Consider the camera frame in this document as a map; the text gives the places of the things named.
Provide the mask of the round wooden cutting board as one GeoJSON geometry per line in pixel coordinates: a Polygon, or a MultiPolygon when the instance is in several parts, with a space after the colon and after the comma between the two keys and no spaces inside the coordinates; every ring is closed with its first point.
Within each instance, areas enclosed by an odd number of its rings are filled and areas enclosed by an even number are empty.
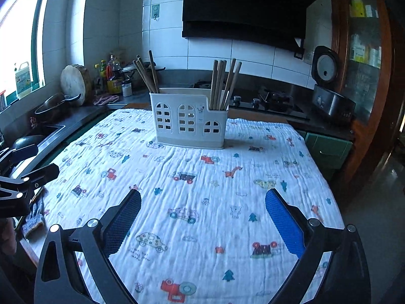
{"type": "Polygon", "coordinates": [[[62,92],[70,98],[80,95],[77,100],[73,101],[73,105],[84,105],[91,96],[89,71],[82,65],[67,65],[60,75],[60,87],[62,92]]]}

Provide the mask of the pink dish cloth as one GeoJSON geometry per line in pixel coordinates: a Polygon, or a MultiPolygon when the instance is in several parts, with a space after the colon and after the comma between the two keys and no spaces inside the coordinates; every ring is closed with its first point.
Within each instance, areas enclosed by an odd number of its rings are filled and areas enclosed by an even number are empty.
{"type": "Polygon", "coordinates": [[[105,94],[105,95],[97,96],[93,101],[93,105],[94,106],[105,106],[108,104],[114,104],[118,101],[119,101],[118,95],[105,94]]]}

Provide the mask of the green wall hook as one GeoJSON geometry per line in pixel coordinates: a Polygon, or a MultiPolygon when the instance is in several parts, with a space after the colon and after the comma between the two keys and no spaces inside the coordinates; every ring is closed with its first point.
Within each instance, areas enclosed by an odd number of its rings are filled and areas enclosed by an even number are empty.
{"type": "Polygon", "coordinates": [[[151,17],[154,21],[156,21],[160,17],[160,5],[159,4],[152,5],[151,17]]]}

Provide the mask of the white seasoning shaker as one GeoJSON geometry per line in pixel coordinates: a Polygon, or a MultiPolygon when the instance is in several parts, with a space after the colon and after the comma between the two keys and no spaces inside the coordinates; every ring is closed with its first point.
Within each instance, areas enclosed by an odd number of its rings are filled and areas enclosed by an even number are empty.
{"type": "Polygon", "coordinates": [[[132,96],[132,84],[129,81],[123,81],[121,84],[121,91],[124,98],[132,96]]]}

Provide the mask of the wooden glass door cabinet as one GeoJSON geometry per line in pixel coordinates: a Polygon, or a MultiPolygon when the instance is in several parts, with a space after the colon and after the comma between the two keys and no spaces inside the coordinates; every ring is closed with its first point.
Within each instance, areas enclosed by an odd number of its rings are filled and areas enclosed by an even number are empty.
{"type": "Polygon", "coordinates": [[[404,31],[389,0],[331,0],[336,90],[354,101],[354,147],[345,183],[368,177],[399,131],[404,101],[404,31]]]}

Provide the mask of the black wok pan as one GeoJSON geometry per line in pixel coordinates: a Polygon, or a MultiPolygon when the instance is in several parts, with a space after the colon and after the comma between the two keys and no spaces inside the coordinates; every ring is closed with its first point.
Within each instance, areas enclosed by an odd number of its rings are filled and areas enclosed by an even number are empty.
{"type": "Polygon", "coordinates": [[[78,101],[82,94],[69,97],[63,93],[57,93],[48,98],[34,112],[34,118],[38,123],[51,123],[64,116],[70,109],[71,104],[78,101]]]}

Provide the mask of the black rice cooker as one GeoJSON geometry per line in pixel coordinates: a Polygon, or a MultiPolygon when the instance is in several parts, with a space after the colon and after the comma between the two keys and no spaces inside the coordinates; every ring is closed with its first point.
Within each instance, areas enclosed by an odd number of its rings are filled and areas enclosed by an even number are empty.
{"type": "Polygon", "coordinates": [[[334,90],[339,71],[338,54],[329,47],[317,46],[311,69],[315,81],[312,104],[326,117],[349,125],[353,121],[356,103],[334,90]]]}

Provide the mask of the black gas stove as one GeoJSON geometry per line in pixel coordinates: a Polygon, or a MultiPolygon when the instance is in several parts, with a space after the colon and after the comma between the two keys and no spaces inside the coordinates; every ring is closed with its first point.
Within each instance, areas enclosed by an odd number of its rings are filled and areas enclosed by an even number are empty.
{"type": "Polygon", "coordinates": [[[271,91],[268,89],[260,89],[258,91],[234,89],[230,105],[232,108],[242,110],[307,119],[307,115],[302,108],[295,103],[294,98],[281,91],[271,91]]]}

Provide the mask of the white cartoon print cloth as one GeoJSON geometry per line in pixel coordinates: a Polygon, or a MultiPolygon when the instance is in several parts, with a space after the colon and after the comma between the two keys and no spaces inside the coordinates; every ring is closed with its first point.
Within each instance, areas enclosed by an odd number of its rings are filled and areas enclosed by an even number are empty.
{"type": "Polygon", "coordinates": [[[35,204],[39,253],[53,224],[84,226],[135,189],[141,210],[110,260],[139,303],[267,303],[297,258],[268,215],[276,189],[307,218],[342,228],[303,137],[280,123],[230,119],[221,150],[160,144],[148,110],[116,110],[55,159],[35,204]]]}

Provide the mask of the black range hood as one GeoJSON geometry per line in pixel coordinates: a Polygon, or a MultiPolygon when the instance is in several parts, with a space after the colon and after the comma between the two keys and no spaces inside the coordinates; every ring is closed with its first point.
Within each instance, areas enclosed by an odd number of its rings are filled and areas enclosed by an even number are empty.
{"type": "Polygon", "coordinates": [[[185,38],[249,41],[302,55],[316,0],[183,0],[185,38]]]}

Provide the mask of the detergent jug on windowsill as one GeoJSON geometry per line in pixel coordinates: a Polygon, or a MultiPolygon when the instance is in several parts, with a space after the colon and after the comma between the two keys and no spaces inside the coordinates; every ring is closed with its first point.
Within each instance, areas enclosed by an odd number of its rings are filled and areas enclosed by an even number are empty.
{"type": "Polygon", "coordinates": [[[15,69],[16,96],[20,100],[32,92],[30,64],[23,62],[15,69]]]}

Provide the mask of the green cabinet drawers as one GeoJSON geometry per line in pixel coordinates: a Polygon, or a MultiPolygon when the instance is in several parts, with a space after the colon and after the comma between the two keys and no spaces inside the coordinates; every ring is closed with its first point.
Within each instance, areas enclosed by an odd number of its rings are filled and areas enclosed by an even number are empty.
{"type": "Polygon", "coordinates": [[[342,168],[351,150],[351,141],[317,135],[302,130],[297,132],[304,138],[308,151],[319,169],[338,170],[342,168]]]}

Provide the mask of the white plastic utensil holder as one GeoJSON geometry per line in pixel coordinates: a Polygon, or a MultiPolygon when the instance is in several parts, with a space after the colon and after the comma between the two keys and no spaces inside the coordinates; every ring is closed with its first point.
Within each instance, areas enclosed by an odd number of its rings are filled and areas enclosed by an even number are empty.
{"type": "Polygon", "coordinates": [[[158,143],[191,148],[222,149],[227,110],[209,108],[209,89],[163,88],[150,94],[158,143]]]}

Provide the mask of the dark soy sauce bottle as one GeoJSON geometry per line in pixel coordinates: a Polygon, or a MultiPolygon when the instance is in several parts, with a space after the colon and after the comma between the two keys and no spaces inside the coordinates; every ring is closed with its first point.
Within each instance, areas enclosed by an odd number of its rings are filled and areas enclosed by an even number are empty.
{"type": "Polygon", "coordinates": [[[106,65],[107,89],[109,94],[120,94],[122,92],[122,67],[120,61],[114,54],[110,55],[110,60],[106,65]]]}

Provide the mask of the wooden chopstick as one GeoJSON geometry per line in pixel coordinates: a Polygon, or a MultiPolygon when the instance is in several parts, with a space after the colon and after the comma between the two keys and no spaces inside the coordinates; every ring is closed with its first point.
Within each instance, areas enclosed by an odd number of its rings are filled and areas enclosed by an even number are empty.
{"type": "Polygon", "coordinates": [[[158,87],[158,77],[155,69],[155,63],[154,63],[154,58],[152,54],[152,50],[149,50],[149,57],[150,57],[150,67],[151,67],[151,72],[152,72],[152,78],[153,78],[153,83],[155,86],[155,93],[159,93],[159,87],[158,87]]]}
{"type": "Polygon", "coordinates": [[[146,69],[144,68],[142,62],[138,58],[137,60],[132,61],[135,67],[137,68],[138,73],[140,74],[141,78],[143,79],[145,85],[147,86],[149,92],[156,93],[156,89],[154,83],[151,81],[150,77],[146,73],[146,69]]]}
{"type": "Polygon", "coordinates": [[[153,81],[150,79],[149,75],[147,74],[146,68],[144,67],[143,61],[140,57],[140,55],[137,55],[137,67],[138,67],[138,72],[141,74],[141,76],[144,79],[144,82],[146,86],[148,87],[149,91],[151,93],[155,93],[155,86],[153,81]]]}
{"type": "Polygon", "coordinates": [[[227,100],[229,89],[231,87],[232,78],[233,78],[233,71],[234,71],[234,68],[235,68],[235,63],[236,63],[236,59],[233,58],[231,60],[231,65],[230,65],[229,72],[228,72],[227,81],[226,81],[226,85],[225,85],[225,89],[224,89],[224,94],[223,94],[223,97],[222,97],[220,110],[225,110],[225,103],[226,103],[226,100],[227,100]]]}
{"type": "Polygon", "coordinates": [[[215,94],[215,100],[214,100],[214,104],[213,104],[213,110],[216,110],[217,106],[218,106],[218,96],[219,96],[220,90],[222,88],[222,82],[223,82],[221,77],[222,77],[223,68],[225,65],[226,65],[226,61],[224,61],[224,60],[221,60],[218,63],[218,76],[217,76],[217,82],[216,82],[216,94],[215,94]]]}
{"type": "Polygon", "coordinates": [[[238,62],[237,65],[236,65],[236,70],[235,70],[235,72],[233,74],[231,86],[230,86],[229,90],[227,91],[226,100],[225,100],[225,103],[223,104],[223,108],[222,108],[223,110],[227,110],[227,108],[228,108],[228,105],[230,103],[230,100],[231,100],[231,97],[232,97],[232,94],[233,94],[233,90],[235,88],[235,85],[236,85],[237,78],[239,76],[239,71],[240,71],[241,67],[242,67],[242,63],[238,62]]]}
{"type": "Polygon", "coordinates": [[[218,61],[217,61],[217,60],[214,60],[214,61],[213,61],[212,76],[211,76],[211,89],[210,89],[210,98],[209,98],[209,110],[213,110],[213,104],[214,104],[215,94],[216,94],[217,76],[218,76],[218,61]]]}
{"type": "Polygon", "coordinates": [[[225,70],[227,66],[226,60],[221,60],[218,65],[218,74],[217,74],[217,83],[216,83],[216,100],[215,100],[215,109],[219,110],[221,95],[222,95],[222,87],[224,82],[225,70]]]}

